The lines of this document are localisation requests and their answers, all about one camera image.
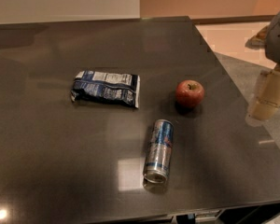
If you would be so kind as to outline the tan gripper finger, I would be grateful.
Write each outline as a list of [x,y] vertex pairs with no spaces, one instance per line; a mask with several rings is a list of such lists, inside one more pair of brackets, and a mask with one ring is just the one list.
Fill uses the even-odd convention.
[[249,116],[267,120],[280,108],[280,64],[270,71],[262,70],[249,103]]

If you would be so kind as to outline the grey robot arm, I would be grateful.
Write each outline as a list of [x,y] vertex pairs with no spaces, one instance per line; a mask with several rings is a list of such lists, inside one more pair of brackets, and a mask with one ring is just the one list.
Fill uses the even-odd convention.
[[280,107],[280,11],[273,17],[265,37],[265,56],[276,63],[274,69],[261,71],[248,107],[252,119],[267,120]]

